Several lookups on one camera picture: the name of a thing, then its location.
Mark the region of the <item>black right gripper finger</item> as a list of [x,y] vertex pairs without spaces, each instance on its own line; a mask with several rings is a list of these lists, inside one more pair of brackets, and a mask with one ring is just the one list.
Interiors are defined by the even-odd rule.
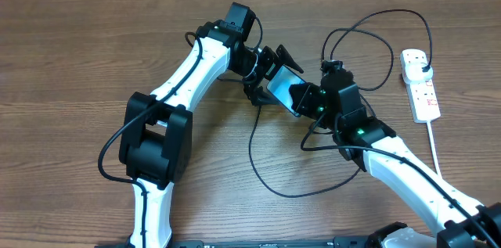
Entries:
[[292,84],[289,93],[294,102],[308,101],[312,96],[319,94],[319,86],[313,83]]
[[303,97],[293,100],[293,110],[305,117],[315,117],[315,100],[311,97]]

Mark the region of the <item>blue Galaxy smartphone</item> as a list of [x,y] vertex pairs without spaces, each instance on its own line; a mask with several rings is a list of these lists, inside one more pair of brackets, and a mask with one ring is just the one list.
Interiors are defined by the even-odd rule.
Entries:
[[299,117],[293,108],[293,99],[290,95],[289,88],[293,84],[305,84],[306,81],[296,75],[287,66],[282,66],[276,73],[275,77],[267,84],[268,92],[279,101],[289,112],[294,116]]

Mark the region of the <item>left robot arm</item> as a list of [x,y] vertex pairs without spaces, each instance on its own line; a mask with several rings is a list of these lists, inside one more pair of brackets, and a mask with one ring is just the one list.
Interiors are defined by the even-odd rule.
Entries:
[[240,75],[255,106],[291,105],[281,89],[300,83],[303,70],[283,46],[272,50],[245,45],[257,21],[249,7],[234,2],[224,19],[192,33],[189,55],[167,81],[128,100],[119,148],[135,194],[135,227],[128,246],[169,246],[171,198],[192,152],[193,111],[220,75],[228,70]]

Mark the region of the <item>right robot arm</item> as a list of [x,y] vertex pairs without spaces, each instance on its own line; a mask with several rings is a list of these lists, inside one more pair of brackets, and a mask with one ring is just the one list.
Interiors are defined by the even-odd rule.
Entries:
[[288,90],[292,109],[333,132],[332,149],[394,191],[419,216],[439,247],[500,245],[500,205],[489,207],[455,189],[431,170],[382,120],[368,115],[352,72],[342,62],[321,66],[319,84]]

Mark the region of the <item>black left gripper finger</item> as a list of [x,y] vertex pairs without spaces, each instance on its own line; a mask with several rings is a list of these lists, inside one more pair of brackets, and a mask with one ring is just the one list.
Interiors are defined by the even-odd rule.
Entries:
[[263,87],[256,88],[250,96],[253,106],[279,105],[279,101],[268,94]]
[[279,58],[279,61],[289,68],[296,70],[300,74],[304,73],[304,70],[294,61],[290,53],[285,49],[283,45],[279,45],[276,49],[276,55]]

